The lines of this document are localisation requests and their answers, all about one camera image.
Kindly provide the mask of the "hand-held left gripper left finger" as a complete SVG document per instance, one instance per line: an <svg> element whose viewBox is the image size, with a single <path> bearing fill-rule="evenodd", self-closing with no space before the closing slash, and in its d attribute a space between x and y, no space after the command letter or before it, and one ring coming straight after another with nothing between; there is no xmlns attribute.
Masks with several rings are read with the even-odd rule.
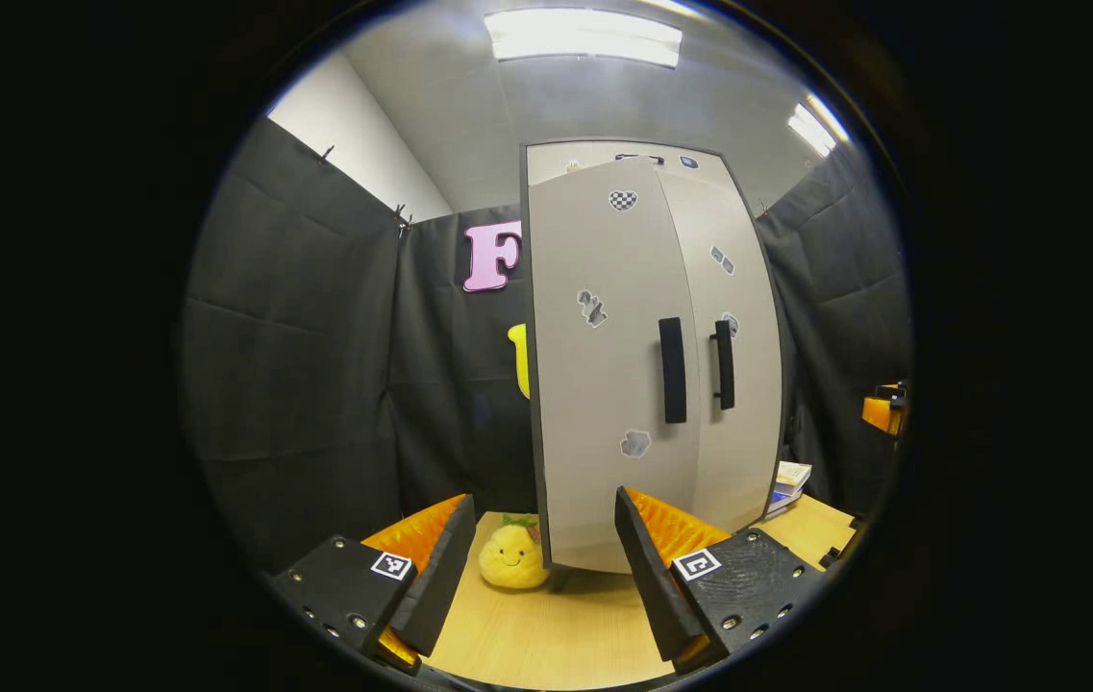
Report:
<svg viewBox="0 0 1093 692"><path fill-rule="evenodd" d="M415 675L448 618L475 535L473 496L364 539L334 533L266 582L337 647Z"/></svg>

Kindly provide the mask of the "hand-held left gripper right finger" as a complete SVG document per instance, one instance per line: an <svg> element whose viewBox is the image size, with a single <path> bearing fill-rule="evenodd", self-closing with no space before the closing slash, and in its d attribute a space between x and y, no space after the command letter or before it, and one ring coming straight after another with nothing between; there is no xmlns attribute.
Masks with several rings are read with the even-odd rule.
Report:
<svg viewBox="0 0 1093 692"><path fill-rule="evenodd" d="M826 571L766 531L721 531L630 486L618 486L613 526L678 675L762 647L826 586Z"/></svg>

